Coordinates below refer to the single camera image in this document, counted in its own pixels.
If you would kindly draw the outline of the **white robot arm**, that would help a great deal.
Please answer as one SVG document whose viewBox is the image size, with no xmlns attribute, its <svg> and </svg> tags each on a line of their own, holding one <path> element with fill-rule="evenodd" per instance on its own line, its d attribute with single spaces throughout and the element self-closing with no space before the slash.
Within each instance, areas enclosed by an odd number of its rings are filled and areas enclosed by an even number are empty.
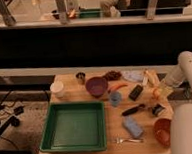
<svg viewBox="0 0 192 154">
<path fill-rule="evenodd" d="M 187 80 L 192 89 L 192 52 L 180 53 L 177 61 L 178 64 L 167 73 L 160 87 L 179 87 Z M 192 154 L 192 103 L 177 106 L 170 125 L 171 154 Z"/>
</svg>

